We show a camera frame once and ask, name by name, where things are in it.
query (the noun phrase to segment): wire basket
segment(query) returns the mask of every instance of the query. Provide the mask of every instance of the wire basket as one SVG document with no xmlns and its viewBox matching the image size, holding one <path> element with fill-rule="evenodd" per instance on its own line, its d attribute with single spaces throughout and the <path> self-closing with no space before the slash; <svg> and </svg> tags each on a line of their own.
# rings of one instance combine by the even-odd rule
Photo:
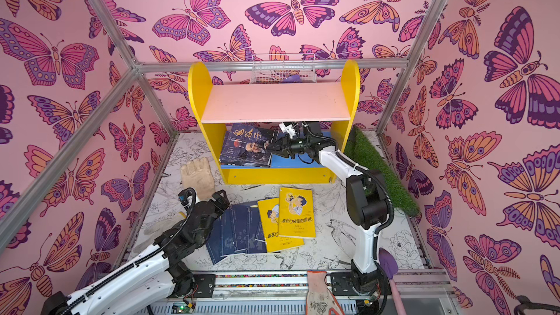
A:
<svg viewBox="0 0 560 315">
<path fill-rule="evenodd" d="M 316 83 L 315 55 L 303 53 L 253 55 L 250 84 Z"/>
</svg>

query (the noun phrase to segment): purple object in basket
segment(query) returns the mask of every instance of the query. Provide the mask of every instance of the purple object in basket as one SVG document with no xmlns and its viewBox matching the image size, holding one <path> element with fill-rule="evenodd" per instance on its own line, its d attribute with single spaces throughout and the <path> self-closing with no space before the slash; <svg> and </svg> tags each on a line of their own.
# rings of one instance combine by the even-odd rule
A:
<svg viewBox="0 0 560 315">
<path fill-rule="evenodd" d="M 294 74 L 282 81 L 282 83 L 301 83 L 299 74 Z"/>
<path fill-rule="evenodd" d="M 379 264 L 389 279 L 392 279 L 393 275 L 399 271 L 395 258 L 384 249 L 379 249 Z"/>
</svg>

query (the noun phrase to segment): bookshelf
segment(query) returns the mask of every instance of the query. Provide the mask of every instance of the bookshelf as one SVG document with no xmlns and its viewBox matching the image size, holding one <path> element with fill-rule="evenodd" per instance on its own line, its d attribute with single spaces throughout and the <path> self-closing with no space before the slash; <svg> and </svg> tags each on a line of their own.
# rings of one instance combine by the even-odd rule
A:
<svg viewBox="0 0 560 315">
<path fill-rule="evenodd" d="M 348 60 L 339 83 L 213 85 L 202 62 L 189 70 L 192 113 L 224 183 L 228 185 L 329 183 L 335 175 L 321 165 L 272 157 L 271 168 L 220 165 L 226 123 L 333 121 L 330 134 L 344 150 L 360 97 L 358 63 Z"/>
</svg>

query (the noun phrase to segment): yellow bottom panel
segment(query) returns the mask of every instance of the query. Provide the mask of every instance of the yellow bottom panel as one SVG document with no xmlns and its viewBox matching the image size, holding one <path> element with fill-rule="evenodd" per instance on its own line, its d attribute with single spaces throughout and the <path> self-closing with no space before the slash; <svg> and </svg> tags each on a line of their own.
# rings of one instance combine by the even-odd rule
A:
<svg viewBox="0 0 560 315">
<path fill-rule="evenodd" d="M 222 167 L 228 185 L 327 184 L 335 175 L 327 168 L 231 168 Z"/>
</svg>

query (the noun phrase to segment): pink shelf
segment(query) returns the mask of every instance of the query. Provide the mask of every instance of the pink shelf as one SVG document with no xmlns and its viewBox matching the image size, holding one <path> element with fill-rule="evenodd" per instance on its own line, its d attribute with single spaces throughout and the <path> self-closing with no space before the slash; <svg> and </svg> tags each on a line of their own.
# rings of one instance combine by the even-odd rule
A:
<svg viewBox="0 0 560 315">
<path fill-rule="evenodd" d="M 202 123 L 347 121 L 340 83 L 214 85 Z"/>
</svg>

